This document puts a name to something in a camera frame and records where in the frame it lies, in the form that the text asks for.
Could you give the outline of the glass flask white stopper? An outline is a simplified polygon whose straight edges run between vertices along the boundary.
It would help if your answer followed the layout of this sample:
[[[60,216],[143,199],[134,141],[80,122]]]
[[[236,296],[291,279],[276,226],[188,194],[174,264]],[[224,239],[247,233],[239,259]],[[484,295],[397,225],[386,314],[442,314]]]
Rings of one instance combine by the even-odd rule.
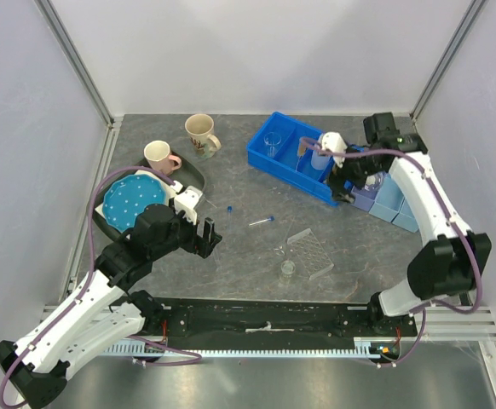
[[[384,184],[385,178],[386,174],[384,172],[378,172],[377,174],[368,176],[361,191],[365,194],[376,194]]]

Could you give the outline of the white red wash bottle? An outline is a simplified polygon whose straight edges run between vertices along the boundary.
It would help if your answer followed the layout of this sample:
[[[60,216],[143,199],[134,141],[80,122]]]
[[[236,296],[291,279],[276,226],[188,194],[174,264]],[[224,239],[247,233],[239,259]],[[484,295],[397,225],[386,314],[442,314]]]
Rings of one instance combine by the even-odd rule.
[[[315,170],[324,170],[329,164],[331,158],[325,154],[325,149],[321,147],[319,150],[314,150],[311,157],[311,166]]]

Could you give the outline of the tan bristle tube brush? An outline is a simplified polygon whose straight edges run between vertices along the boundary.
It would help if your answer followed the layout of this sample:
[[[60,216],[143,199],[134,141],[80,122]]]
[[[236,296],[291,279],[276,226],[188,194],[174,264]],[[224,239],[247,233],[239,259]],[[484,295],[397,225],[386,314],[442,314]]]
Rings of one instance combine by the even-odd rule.
[[[297,163],[296,163],[295,170],[299,169],[299,165],[300,165],[301,160],[303,159],[303,156],[306,153],[306,151],[307,151],[307,147],[303,144],[302,141],[299,141],[298,147],[297,147]]]

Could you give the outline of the clear glass beaker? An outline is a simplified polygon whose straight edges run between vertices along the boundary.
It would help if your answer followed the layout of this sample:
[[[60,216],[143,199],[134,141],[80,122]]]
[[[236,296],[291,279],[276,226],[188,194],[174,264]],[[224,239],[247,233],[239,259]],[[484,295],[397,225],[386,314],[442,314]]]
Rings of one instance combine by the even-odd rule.
[[[281,135],[278,132],[268,132],[264,136],[264,144],[266,147],[266,154],[268,157],[273,158],[281,144]]]

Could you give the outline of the small glass bottle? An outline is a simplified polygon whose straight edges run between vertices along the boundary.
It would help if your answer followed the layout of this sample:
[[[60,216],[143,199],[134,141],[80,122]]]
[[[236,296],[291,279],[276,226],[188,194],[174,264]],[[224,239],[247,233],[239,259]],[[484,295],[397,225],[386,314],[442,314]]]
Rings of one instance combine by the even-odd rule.
[[[292,260],[284,260],[280,264],[280,283],[288,285],[296,272],[296,264]]]

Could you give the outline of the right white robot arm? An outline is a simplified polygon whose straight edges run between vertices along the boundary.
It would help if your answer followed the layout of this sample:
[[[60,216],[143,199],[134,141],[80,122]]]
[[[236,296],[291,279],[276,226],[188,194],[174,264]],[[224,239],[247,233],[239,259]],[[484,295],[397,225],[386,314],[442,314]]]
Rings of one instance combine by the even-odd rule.
[[[473,291],[475,301],[467,314],[482,302],[482,273],[492,249],[486,233],[474,233],[454,209],[439,183],[428,148],[417,133],[403,134],[389,112],[363,120],[366,146],[348,144],[337,132],[325,133],[321,153],[334,161],[326,183],[336,201],[351,202],[345,187],[361,188],[370,176],[387,173],[403,193],[418,224],[420,252],[407,267],[398,285],[372,296],[366,313],[367,329],[385,335],[396,325],[396,317],[416,314],[430,305],[440,305],[462,314],[463,309],[447,297]]]

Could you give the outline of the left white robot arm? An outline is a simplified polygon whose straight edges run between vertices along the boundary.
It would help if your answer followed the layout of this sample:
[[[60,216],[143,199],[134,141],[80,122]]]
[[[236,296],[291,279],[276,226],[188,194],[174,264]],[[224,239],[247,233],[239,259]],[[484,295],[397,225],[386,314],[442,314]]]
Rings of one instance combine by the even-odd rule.
[[[92,256],[84,279],[51,315],[17,341],[0,342],[0,407],[8,407],[4,392],[12,384],[23,399],[18,407],[44,408],[78,368],[108,345],[138,331],[159,331],[162,314],[133,302],[125,302],[107,321],[96,326],[90,322],[150,274],[158,259],[178,249],[208,257],[222,237],[209,217],[202,231],[198,226],[194,210],[150,204],[99,256]]]

